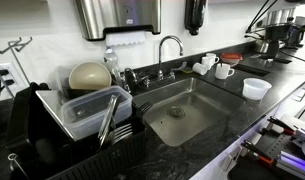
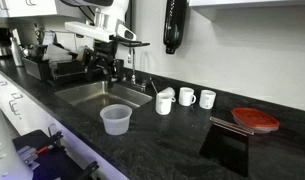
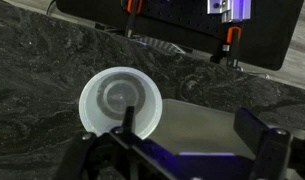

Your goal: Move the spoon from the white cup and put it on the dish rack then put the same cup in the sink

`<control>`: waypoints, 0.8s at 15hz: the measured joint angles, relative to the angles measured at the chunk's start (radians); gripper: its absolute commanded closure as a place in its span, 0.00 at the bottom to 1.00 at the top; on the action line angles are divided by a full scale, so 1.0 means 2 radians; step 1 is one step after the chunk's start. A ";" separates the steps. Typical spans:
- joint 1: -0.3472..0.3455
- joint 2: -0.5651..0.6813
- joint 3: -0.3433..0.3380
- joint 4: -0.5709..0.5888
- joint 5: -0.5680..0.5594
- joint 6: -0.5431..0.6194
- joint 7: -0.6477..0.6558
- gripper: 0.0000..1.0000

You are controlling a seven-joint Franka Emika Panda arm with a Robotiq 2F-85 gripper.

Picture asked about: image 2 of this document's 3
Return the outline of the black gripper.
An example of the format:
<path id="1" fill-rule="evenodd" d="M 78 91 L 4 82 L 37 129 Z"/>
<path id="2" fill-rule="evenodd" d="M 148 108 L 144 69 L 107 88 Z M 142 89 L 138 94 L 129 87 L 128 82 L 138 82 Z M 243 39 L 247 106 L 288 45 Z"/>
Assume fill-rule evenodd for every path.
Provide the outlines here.
<path id="1" fill-rule="evenodd" d="M 121 73 L 124 61 L 116 59 L 118 43 L 115 41 L 94 41 L 94 50 L 87 49 L 83 58 L 86 79 L 92 81 L 102 74 L 108 81 L 116 80 Z"/>

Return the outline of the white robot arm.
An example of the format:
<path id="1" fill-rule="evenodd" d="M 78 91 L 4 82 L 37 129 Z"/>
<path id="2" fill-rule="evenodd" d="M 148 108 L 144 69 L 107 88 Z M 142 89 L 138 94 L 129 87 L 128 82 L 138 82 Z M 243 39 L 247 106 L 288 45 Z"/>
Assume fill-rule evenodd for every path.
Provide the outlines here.
<path id="1" fill-rule="evenodd" d="M 137 36 L 125 26 L 129 0 L 60 0 L 74 7 L 95 7 L 94 24 L 66 22 L 65 29 L 78 35 L 100 41 L 103 45 L 115 47 L 117 43 L 134 44 Z"/>

